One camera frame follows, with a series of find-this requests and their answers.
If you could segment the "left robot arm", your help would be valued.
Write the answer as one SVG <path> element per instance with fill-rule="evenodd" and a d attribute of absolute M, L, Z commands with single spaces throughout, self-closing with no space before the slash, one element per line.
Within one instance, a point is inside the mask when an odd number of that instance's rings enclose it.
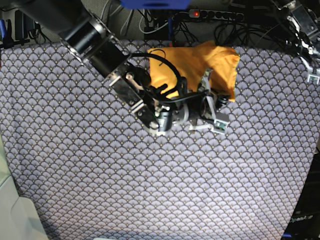
<path fill-rule="evenodd" d="M 272 0 L 274 17 L 289 32 L 286 44 L 296 51 L 307 70 L 307 82 L 320 84 L 320 2 Z"/>

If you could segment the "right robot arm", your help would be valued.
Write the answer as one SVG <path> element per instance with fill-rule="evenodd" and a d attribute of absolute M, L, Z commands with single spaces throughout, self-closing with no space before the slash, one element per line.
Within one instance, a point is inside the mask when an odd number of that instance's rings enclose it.
<path fill-rule="evenodd" d="M 219 112 L 229 96 L 210 86 L 212 69 L 207 68 L 196 84 L 187 79 L 166 58 L 153 53 L 123 54 L 117 38 L 101 18 L 88 11 L 79 0 L 15 0 L 13 4 L 28 17 L 57 34 L 68 50 L 84 64 L 91 64 L 129 105 L 130 111 L 154 136 L 166 134 L 173 126 L 203 120 L 191 130 L 209 129 L 225 134 L 229 116 Z M 157 60 L 172 70 L 176 83 L 152 86 L 150 73 L 133 66 L 132 58 Z"/>

